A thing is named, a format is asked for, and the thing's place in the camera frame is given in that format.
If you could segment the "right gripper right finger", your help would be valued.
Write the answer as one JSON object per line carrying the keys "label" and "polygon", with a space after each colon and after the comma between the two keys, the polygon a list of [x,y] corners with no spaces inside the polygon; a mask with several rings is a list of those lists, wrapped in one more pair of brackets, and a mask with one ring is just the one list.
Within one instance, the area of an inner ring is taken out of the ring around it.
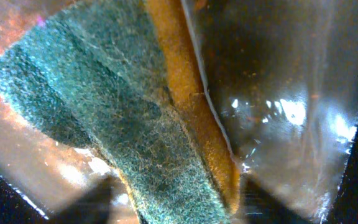
{"label": "right gripper right finger", "polygon": [[245,177],[242,186],[242,219],[254,224],[309,224],[263,189],[255,180]]}

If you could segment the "green yellow sponge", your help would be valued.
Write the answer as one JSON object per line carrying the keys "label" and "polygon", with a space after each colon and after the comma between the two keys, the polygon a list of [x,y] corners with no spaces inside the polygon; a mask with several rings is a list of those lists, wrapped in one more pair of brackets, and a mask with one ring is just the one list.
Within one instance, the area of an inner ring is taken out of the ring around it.
{"label": "green yellow sponge", "polygon": [[78,1],[0,56],[33,127],[95,147],[146,223],[229,223],[239,174],[202,92],[179,1]]}

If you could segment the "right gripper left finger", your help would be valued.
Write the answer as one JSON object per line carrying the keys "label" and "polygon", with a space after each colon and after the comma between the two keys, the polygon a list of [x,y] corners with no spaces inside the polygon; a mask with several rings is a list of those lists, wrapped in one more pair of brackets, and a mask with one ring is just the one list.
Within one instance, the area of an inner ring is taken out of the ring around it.
{"label": "right gripper left finger", "polygon": [[60,210],[47,223],[107,224],[112,196],[112,177],[108,176]]}

